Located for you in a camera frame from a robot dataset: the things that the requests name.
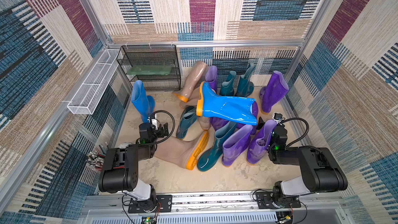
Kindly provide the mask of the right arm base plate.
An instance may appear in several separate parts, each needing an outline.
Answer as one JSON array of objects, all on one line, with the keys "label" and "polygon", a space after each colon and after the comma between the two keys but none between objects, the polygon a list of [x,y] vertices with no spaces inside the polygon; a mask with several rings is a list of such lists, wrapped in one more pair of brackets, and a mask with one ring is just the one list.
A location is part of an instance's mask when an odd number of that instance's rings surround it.
[{"label": "right arm base plate", "polygon": [[259,209],[300,208],[298,197],[288,197],[271,191],[256,191],[253,195]]}]

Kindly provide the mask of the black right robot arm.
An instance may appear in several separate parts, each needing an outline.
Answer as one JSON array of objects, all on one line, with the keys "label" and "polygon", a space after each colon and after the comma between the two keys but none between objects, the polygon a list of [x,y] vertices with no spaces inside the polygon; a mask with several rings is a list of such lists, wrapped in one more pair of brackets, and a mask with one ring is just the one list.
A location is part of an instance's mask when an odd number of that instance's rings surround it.
[{"label": "black right robot arm", "polygon": [[344,191],[348,187],[345,173],[328,148],[296,147],[302,136],[287,142],[286,122],[289,120],[279,113],[267,121],[259,119],[258,133],[250,144],[250,153],[260,158],[268,156],[273,164],[298,166],[301,175],[276,182],[272,191],[257,190],[254,200],[260,209],[299,208],[301,196]]}]

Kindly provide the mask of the short purple boot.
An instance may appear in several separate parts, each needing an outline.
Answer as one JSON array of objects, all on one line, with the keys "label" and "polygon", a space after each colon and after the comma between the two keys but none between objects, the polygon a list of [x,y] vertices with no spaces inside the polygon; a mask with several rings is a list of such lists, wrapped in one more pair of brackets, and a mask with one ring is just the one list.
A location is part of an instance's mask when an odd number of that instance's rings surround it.
[{"label": "short purple boot", "polygon": [[248,148],[251,132],[252,125],[246,124],[223,143],[222,164],[225,167],[231,166],[237,157]]},{"label": "short purple boot", "polygon": [[258,163],[267,153],[271,141],[272,132],[275,127],[264,127],[250,142],[247,152],[247,161],[249,164]]}]

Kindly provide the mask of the purple boot at back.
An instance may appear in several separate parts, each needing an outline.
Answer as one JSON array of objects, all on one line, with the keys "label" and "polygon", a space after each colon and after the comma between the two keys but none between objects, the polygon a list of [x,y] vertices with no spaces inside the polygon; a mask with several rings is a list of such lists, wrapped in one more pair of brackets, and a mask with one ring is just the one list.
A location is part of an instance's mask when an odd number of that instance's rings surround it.
[{"label": "purple boot at back", "polygon": [[205,81],[209,83],[211,89],[217,93],[217,76],[218,76],[218,68],[215,65],[209,67],[206,75]]}]

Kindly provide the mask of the blue rain boot upright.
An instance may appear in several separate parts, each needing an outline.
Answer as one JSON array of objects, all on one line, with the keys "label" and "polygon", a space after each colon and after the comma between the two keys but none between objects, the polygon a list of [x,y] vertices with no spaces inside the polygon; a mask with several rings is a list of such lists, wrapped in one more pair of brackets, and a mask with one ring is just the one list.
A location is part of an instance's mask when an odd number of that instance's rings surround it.
[{"label": "blue rain boot upright", "polygon": [[152,96],[147,96],[144,84],[137,80],[133,84],[131,102],[139,112],[143,122],[149,122],[149,117],[153,113],[155,101]]}]

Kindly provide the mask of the green tray on shelf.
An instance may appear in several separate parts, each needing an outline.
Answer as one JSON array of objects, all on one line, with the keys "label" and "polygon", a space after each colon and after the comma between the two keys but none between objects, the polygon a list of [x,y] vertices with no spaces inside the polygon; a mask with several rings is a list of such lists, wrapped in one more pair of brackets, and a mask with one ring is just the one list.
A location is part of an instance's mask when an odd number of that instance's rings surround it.
[{"label": "green tray on shelf", "polygon": [[127,71],[127,75],[169,75],[172,66],[166,65],[138,65],[133,66]]}]

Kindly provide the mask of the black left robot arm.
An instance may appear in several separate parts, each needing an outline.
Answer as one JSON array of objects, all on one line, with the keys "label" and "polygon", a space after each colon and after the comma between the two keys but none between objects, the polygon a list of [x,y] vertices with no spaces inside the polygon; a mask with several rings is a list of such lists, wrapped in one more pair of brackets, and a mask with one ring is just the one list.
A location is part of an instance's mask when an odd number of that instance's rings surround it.
[{"label": "black left robot arm", "polygon": [[125,148],[112,148],[105,155],[99,176],[101,192],[122,195],[122,206],[129,214],[166,213],[172,208],[171,195],[158,195],[151,184],[139,179],[138,164],[154,157],[158,138],[169,136],[168,124],[140,124],[140,137]]}]

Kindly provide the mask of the bundle of pens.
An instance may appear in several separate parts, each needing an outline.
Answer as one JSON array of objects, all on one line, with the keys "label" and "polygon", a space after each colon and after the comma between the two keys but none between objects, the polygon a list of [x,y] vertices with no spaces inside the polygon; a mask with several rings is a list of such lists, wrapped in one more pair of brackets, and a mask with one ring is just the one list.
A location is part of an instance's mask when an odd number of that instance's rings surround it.
[{"label": "bundle of pens", "polygon": [[105,145],[106,146],[102,144],[96,145],[94,149],[87,154],[86,163],[91,169],[99,172],[102,170],[108,148],[107,143],[105,143]]}]

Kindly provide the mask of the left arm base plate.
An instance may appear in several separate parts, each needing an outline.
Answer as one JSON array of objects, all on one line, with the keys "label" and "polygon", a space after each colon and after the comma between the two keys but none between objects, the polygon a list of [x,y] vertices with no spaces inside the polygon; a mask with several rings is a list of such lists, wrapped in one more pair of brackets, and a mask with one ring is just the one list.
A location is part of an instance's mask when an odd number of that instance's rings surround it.
[{"label": "left arm base plate", "polygon": [[157,195],[145,201],[130,201],[128,213],[155,213],[160,209],[161,213],[170,213],[172,210],[173,196],[172,195]]}]

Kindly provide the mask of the short purple boot front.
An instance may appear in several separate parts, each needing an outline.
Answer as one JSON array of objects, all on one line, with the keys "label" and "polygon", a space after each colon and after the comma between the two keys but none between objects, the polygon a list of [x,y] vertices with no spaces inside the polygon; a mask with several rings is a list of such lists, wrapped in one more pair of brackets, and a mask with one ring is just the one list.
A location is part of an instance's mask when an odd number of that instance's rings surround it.
[{"label": "short purple boot front", "polygon": [[223,143],[222,164],[225,167],[231,166],[237,157],[248,148],[251,132],[252,125],[246,124]]}]

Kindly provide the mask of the beige boot leaning at back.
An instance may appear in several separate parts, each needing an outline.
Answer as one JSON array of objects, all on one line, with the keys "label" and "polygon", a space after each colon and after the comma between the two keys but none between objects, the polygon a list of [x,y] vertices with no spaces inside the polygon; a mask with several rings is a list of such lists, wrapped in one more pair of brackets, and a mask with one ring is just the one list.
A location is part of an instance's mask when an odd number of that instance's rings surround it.
[{"label": "beige boot leaning at back", "polygon": [[181,101],[185,103],[188,102],[206,67],[207,64],[205,62],[198,61],[186,77],[183,88],[179,91],[172,92],[172,94]]}]

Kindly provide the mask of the teal boot front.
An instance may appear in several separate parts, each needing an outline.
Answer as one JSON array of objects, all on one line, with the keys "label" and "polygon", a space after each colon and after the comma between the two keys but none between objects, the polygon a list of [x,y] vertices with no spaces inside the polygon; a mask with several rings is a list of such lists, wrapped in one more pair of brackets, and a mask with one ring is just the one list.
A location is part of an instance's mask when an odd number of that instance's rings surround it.
[{"label": "teal boot front", "polygon": [[199,171],[208,171],[217,163],[218,159],[223,154],[224,142],[235,132],[236,126],[237,123],[227,121],[225,125],[215,131],[213,146],[203,152],[197,162]]}]

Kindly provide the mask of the beige boot lying front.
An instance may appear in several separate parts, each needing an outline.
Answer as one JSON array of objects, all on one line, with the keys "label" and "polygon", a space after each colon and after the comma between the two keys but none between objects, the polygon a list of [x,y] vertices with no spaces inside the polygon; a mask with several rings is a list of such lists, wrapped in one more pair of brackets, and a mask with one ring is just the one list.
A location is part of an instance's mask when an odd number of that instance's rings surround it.
[{"label": "beige boot lying front", "polygon": [[192,171],[198,163],[198,156],[206,148],[208,140],[208,131],[203,131],[192,141],[171,137],[157,145],[154,157]]}]

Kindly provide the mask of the beige boot middle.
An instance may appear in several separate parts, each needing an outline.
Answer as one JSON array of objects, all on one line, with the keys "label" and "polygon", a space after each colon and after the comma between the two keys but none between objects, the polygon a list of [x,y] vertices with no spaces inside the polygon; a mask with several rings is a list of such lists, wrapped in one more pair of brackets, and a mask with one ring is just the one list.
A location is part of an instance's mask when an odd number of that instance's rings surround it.
[{"label": "beige boot middle", "polygon": [[[188,102],[181,101],[179,105],[181,108],[186,108],[188,106],[196,107],[199,99],[200,99],[200,88],[195,88],[193,90],[192,95],[190,96]],[[210,127],[211,127],[210,118],[202,116],[202,117],[198,117],[198,121],[203,130],[210,129]]]}]

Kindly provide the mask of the tall purple boot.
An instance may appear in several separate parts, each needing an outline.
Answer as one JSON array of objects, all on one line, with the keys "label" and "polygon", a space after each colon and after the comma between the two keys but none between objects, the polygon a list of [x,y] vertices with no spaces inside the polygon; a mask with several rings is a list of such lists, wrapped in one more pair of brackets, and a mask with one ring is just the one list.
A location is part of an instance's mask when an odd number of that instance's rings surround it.
[{"label": "tall purple boot", "polygon": [[[257,102],[254,102],[252,105],[252,114],[258,118],[259,116],[259,108]],[[211,117],[210,118],[210,124],[214,128],[215,131],[219,130],[223,126],[225,126],[228,123],[227,120],[217,118],[217,117]],[[256,133],[257,125],[253,125],[251,135],[254,135]]]},{"label": "tall purple boot", "polygon": [[289,91],[283,74],[279,71],[273,71],[268,84],[260,90],[261,112],[270,113],[272,107],[278,103]]}]

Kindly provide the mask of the aluminium front rail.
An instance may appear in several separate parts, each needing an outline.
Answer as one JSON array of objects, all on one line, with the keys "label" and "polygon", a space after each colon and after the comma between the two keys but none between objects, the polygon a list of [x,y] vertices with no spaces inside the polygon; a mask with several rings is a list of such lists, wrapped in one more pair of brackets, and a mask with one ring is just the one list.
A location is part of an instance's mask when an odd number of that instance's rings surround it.
[{"label": "aluminium front rail", "polygon": [[216,191],[171,193],[161,211],[147,213],[127,207],[123,195],[89,196],[79,224],[353,224],[338,193],[300,197],[298,207],[263,207],[260,192]]}]

